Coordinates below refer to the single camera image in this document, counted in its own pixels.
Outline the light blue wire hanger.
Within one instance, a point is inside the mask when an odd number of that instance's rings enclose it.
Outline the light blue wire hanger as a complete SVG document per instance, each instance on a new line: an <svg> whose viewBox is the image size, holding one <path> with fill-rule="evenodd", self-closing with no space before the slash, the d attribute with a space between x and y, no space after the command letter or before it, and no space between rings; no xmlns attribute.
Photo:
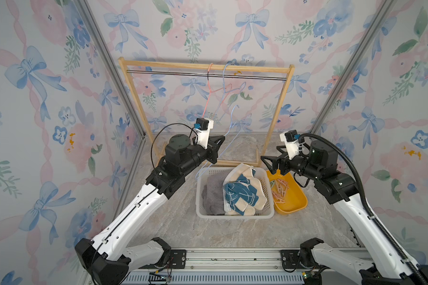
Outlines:
<svg viewBox="0 0 428 285"><path fill-rule="evenodd" d="M230 66L237 67L240 65L235 59L228 61L227 64L229 64L229 67ZM242 76L242 72L241 71L227 71L227 75L240 75L240 76ZM244 91L244 89L246 88L246 85L247 85L247 80L245 80L245 79L241 79L241 78L229 78L229 79L231 80L234 89L233 89L233 93L227 97L227 101L225 102L225 104L222 105L224 107L223 108L224 111L227 111L227 106L229 107L229 111L230 111L230 109L232 108L232 105L237 101L237 97L239 96L239 94L241 92Z"/></svg>

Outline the grey terry towel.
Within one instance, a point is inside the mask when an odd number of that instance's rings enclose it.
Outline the grey terry towel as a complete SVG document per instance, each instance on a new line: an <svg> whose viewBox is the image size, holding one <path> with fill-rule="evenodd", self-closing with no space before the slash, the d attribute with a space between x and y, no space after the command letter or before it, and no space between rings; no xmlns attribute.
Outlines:
<svg viewBox="0 0 428 285"><path fill-rule="evenodd" d="M228 174L228 171L222 171L207 178L201 197L204 210L208 216L223 216L225 214L223 182Z"/></svg>

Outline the pink wire hanger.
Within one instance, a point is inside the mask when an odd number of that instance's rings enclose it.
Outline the pink wire hanger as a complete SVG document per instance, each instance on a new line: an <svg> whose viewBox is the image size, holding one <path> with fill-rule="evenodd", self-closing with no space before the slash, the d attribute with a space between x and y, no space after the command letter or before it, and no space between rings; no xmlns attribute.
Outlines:
<svg viewBox="0 0 428 285"><path fill-rule="evenodd" d="M206 73L215 73L215 63L210 62L206 68ZM229 64L222 66L221 74L227 74L226 68ZM199 114L202 118L209 118L214 120L216 123L224 125L224 119L227 116L226 113L229 111L223 110L223 106L227 101L227 97L233 93L233 84L228 78L205 78L205 88L207 91L207 97L204 103L202 103L202 110Z"/></svg>

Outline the dark teal patterned towel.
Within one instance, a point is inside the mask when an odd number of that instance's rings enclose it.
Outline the dark teal patterned towel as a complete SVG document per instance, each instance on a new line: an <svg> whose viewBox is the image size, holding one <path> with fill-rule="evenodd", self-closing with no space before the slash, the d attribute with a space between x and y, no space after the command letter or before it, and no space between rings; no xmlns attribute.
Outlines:
<svg viewBox="0 0 428 285"><path fill-rule="evenodd" d="M261 188L258 179L241 174L237 180L223 186L224 210L227 215L254 216Z"/></svg>

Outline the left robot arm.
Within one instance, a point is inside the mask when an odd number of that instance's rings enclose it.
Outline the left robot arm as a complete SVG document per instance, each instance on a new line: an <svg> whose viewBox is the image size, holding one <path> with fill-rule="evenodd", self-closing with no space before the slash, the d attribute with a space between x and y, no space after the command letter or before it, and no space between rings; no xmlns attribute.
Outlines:
<svg viewBox="0 0 428 285"><path fill-rule="evenodd" d="M185 134L171 137L165 155L146 178L139 194L101 233L83 238L75 246L82 267L96 285L119 285L132 271L169 266L171 247L160 237L129 247L148 218L185 183L185 178L204 161L215 164L225 141L223 135L196 144Z"/></svg>

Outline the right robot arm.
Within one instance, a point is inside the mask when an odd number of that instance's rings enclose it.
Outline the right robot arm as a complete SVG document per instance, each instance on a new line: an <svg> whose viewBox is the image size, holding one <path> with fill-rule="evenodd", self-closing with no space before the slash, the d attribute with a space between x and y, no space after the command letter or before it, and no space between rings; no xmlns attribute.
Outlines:
<svg viewBox="0 0 428 285"><path fill-rule="evenodd" d="M312 138L309 153L304 138ZM307 266L319 265L359 285L428 285L428 265L419 263L392 236L366 199L358 171L335 144L315 134L303 134L278 146L280 156L260 159L274 174L294 172L313 181L318 193L346 219L367 249L371 262L361 261L313 238L302 243Z"/></svg>

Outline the yellow plastic tray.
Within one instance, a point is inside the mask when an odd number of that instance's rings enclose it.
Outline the yellow plastic tray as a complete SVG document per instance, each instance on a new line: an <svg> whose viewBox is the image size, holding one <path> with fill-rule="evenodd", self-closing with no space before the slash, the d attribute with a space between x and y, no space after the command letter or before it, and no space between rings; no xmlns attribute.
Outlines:
<svg viewBox="0 0 428 285"><path fill-rule="evenodd" d="M274 209L278 214L286 216L292 213L296 213L307 207L307 197L304 194L303 190L300 188L300 186L296 183L291 173L281 175L280 171L278 171L276 174L272 175L269 171L266 171L266 174L270 182L271 191L277 194L280 193L277 191L277 188L275 186L275 180L282 179L288 182L289 189L287 190L287 193L285 195L282 195L285 198L286 202L284 204L276 204L273 201Z"/></svg>

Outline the beige towel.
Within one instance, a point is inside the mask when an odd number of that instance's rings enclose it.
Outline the beige towel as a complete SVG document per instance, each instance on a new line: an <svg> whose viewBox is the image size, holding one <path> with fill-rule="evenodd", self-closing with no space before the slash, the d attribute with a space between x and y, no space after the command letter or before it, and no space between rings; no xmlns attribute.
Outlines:
<svg viewBox="0 0 428 285"><path fill-rule="evenodd" d="M228 216L254 216L268 201L255 168L246 164L236 166L227 174L222 191Z"/></svg>

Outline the white perforated plastic basket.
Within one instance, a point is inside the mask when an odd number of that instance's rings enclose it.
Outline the white perforated plastic basket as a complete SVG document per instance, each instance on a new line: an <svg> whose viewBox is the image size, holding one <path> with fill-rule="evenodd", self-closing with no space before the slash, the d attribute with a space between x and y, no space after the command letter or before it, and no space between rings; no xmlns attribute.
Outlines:
<svg viewBox="0 0 428 285"><path fill-rule="evenodd" d="M208 193L203 189L220 184L223 215L210 215L206 207ZM197 214L213 219L269 219L274 215L272 191L266 171L241 164L235 168L206 169L197 181Z"/></svg>

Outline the metal hanging rod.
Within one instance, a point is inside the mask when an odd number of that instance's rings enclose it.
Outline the metal hanging rod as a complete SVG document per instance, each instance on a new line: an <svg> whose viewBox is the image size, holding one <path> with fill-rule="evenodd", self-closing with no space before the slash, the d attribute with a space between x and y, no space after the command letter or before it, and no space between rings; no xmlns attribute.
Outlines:
<svg viewBox="0 0 428 285"><path fill-rule="evenodd" d="M200 72L171 72L171 71L142 71L142 70L126 70L128 74L150 74L159 76L187 76L187 77L213 77L213 78L241 78L245 80L266 80L266 81L284 81L285 77L261 77L261 76L240 76L214 73Z"/></svg>

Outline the wooden clothes rack frame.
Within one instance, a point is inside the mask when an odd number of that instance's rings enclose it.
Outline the wooden clothes rack frame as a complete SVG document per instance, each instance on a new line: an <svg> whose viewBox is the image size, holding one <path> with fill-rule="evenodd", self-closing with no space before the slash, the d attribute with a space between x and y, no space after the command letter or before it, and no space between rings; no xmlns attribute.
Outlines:
<svg viewBox="0 0 428 285"><path fill-rule="evenodd" d="M277 119L279 117L279 112L283 106L284 99L286 97L288 88L291 83L292 76L294 75L295 66L290 65L288 68L280 67L263 67L263 66L241 66L241 65L215 65L215 64L185 64L185 63L175 63L175 62L153 62L153 61L132 61L126 60L123 57L118 59L119 66L125 77L126 83L130 88L131 95L135 101L135 104L138 107L138 113L141 121L145 126L146 134L151 140L156 138L152 134L149 121L147 120L146 113L144 111L143 105L139 99L139 95L136 89L136 85L133 81L133 74L157 74L157 75L170 75L170 76L192 76L192 77L221 77L225 78L224 75L215 74L214 71L238 71L238 74L234 74L232 78L241 78L248 80L273 80L273 81L283 81L284 85L282 87L281 93L278 98L277 106L272 117L270 127L268 129L265 143L263 145L262 151L259 152L256 150L256 159L255 161L248 161L247 164L251 166L258 167L261 165L260 157L265 154L266 149L271 140L271 136L277 124ZM258 73L272 73L272 74L284 74L285 77L259 77L259 76L244 76L243 72L258 72Z"/></svg>

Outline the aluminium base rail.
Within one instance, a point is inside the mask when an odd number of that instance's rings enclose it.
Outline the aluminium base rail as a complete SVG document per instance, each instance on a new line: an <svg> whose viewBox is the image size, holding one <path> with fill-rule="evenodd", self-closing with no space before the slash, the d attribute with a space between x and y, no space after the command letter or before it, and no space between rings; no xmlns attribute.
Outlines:
<svg viewBox="0 0 428 285"><path fill-rule="evenodd" d="M297 262L297 249L175 249L163 269L134 270L125 285L312 285L317 268Z"/></svg>

